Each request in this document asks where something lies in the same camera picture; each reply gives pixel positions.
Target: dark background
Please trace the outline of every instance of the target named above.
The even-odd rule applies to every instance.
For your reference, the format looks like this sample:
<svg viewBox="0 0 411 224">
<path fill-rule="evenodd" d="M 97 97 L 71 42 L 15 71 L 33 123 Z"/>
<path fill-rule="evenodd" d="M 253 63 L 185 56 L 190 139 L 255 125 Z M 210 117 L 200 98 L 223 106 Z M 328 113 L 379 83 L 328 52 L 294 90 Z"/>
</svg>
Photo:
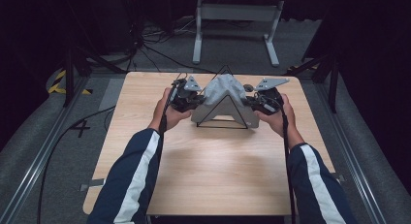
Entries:
<svg viewBox="0 0 411 224">
<path fill-rule="evenodd" d="M 0 149 L 47 99 L 46 82 L 62 66 L 68 39 L 97 55 L 127 52 L 139 42 L 146 20 L 171 31 L 173 20 L 193 15 L 195 7 L 196 0 L 0 0 Z M 337 54 L 352 99 L 410 193 L 407 0 L 319 2 L 315 7 L 290 1 L 282 15 L 323 20 L 306 56 Z"/>
</svg>

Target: white stripe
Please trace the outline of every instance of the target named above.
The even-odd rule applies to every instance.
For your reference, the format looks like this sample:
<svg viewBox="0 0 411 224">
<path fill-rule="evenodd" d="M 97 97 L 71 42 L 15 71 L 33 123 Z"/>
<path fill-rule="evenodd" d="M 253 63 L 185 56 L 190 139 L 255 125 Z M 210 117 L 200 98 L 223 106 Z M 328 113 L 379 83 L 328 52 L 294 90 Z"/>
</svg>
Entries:
<svg viewBox="0 0 411 224">
<path fill-rule="evenodd" d="M 308 177 L 311 181 L 312 189 L 314 190 L 324 220 L 326 220 L 326 223 L 345 223 L 338 209 L 336 209 L 326 184 L 320 176 L 320 166 L 314 151 L 307 144 L 300 148 L 307 161 Z"/>
<path fill-rule="evenodd" d="M 154 132 L 148 143 L 147 149 L 142 155 L 142 160 L 134 172 L 133 179 L 127 189 L 126 196 L 121 204 L 120 211 L 114 219 L 114 223 L 128 223 L 140 207 L 139 198 L 145 188 L 145 178 L 148 172 L 148 164 L 153 157 L 160 136 Z"/>
</svg>

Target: person's left hand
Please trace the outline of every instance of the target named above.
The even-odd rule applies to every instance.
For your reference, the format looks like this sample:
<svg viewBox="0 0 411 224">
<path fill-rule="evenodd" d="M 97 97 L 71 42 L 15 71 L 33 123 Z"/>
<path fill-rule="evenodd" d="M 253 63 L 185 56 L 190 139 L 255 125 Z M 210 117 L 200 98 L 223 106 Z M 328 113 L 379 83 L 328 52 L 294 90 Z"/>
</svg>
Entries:
<svg viewBox="0 0 411 224">
<path fill-rule="evenodd" d="M 163 97 L 161 98 L 161 100 L 157 102 L 157 106 L 155 107 L 154 114 L 153 114 L 153 119 L 151 120 L 151 123 L 148 125 L 148 128 L 159 131 L 161 117 L 163 115 L 163 109 L 164 109 L 164 106 L 166 105 L 167 98 L 169 97 L 170 91 L 171 91 L 170 88 L 166 88 L 164 90 Z M 190 117 L 190 115 L 191 115 L 191 111 L 179 112 L 173 109 L 171 106 L 168 106 L 166 110 L 167 130 L 174 128 L 180 120 L 188 118 Z"/>
</svg>

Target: person's right hand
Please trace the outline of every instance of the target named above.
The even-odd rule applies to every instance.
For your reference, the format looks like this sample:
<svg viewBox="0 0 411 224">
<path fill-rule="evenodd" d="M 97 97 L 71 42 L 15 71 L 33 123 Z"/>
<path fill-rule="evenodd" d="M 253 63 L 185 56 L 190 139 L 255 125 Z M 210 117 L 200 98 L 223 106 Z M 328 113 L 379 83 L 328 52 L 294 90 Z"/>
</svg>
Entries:
<svg viewBox="0 0 411 224">
<path fill-rule="evenodd" d="M 287 134 L 288 134 L 288 142 L 290 149 L 296 145 L 304 142 L 304 139 L 300 135 L 300 132 L 297 130 L 296 126 L 296 115 L 294 114 L 294 109 L 290 105 L 290 101 L 285 94 L 281 94 L 281 97 L 284 101 L 284 112 L 287 115 L 288 119 L 288 128 L 287 128 Z M 283 133 L 283 118 L 282 118 L 282 113 L 276 112 L 272 115 L 266 115 L 262 112 L 259 111 L 254 111 L 254 113 L 264 122 L 269 124 L 269 127 L 277 133 L 279 136 L 284 138 L 284 133 Z"/>
</svg>

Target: person's arm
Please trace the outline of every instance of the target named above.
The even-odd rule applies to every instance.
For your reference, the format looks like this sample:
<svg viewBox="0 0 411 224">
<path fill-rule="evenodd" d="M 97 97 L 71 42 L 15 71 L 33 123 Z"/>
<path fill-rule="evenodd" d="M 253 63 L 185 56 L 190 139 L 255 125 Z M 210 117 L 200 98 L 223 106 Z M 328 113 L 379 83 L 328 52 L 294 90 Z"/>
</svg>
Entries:
<svg viewBox="0 0 411 224">
<path fill-rule="evenodd" d="M 167 88 L 147 129 L 132 137 L 124 153 L 112 165 L 87 223 L 145 223 L 160 165 L 163 140 L 158 130 L 169 93 Z M 190 114 L 168 107 L 167 129 Z"/>
<path fill-rule="evenodd" d="M 282 94 L 284 112 L 289 126 L 287 136 L 290 155 L 287 168 L 297 198 L 300 223 L 357 223 L 338 181 L 330 174 L 315 148 L 306 144 L 297 129 L 294 110 L 288 97 Z M 255 114 L 283 137 L 283 119 L 280 112 Z"/>
</svg>

